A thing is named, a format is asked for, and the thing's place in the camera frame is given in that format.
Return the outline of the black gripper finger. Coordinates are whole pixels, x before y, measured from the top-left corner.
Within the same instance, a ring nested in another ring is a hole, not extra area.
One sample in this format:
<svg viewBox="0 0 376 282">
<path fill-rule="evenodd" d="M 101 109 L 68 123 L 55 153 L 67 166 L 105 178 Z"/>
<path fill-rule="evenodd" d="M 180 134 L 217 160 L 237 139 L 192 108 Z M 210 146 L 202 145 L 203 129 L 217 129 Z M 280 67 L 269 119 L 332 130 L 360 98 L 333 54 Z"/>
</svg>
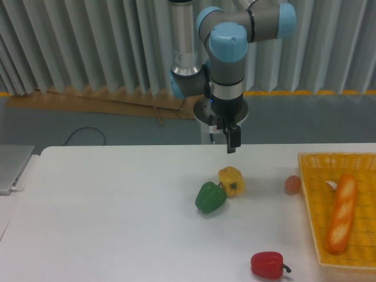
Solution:
<svg viewBox="0 0 376 282">
<path fill-rule="evenodd" d="M 235 153 L 241 146 L 241 127 L 239 125 L 228 126 L 226 128 L 227 153 Z"/>
<path fill-rule="evenodd" d="M 221 130 L 224 135 L 226 135 L 227 129 L 226 129 L 226 118 L 219 116 L 217 118 L 217 129 Z"/>
</svg>

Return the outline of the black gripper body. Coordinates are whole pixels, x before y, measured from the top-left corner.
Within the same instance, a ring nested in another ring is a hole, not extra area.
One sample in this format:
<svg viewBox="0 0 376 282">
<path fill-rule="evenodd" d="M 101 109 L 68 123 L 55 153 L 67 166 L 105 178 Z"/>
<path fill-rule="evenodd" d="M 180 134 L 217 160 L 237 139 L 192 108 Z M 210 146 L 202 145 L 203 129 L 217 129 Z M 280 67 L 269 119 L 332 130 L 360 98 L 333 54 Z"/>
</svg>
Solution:
<svg viewBox="0 0 376 282">
<path fill-rule="evenodd" d="M 212 111 L 220 117 L 228 120 L 235 120 L 236 116 L 241 112 L 243 107 L 243 98 L 235 99 L 211 99 Z"/>
</svg>

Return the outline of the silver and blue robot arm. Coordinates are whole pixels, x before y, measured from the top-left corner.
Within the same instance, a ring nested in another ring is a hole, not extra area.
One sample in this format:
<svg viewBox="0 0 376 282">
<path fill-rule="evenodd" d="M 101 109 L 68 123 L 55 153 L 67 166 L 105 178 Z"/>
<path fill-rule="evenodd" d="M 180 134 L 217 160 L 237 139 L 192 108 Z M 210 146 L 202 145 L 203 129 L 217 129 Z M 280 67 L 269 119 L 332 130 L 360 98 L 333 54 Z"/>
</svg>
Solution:
<svg viewBox="0 0 376 282">
<path fill-rule="evenodd" d="M 195 16 L 193 1 L 169 1 L 173 94 L 179 99 L 202 95 L 194 104 L 194 117 L 224 134 L 227 153 L 241 146 L 241 123 L 249 112 L 243 93 L 250 44 L 291 36 L 297 25 L 290 3 L 235 3 L 240 7 L 236 12 L 210 6 Z"/>
</svg>

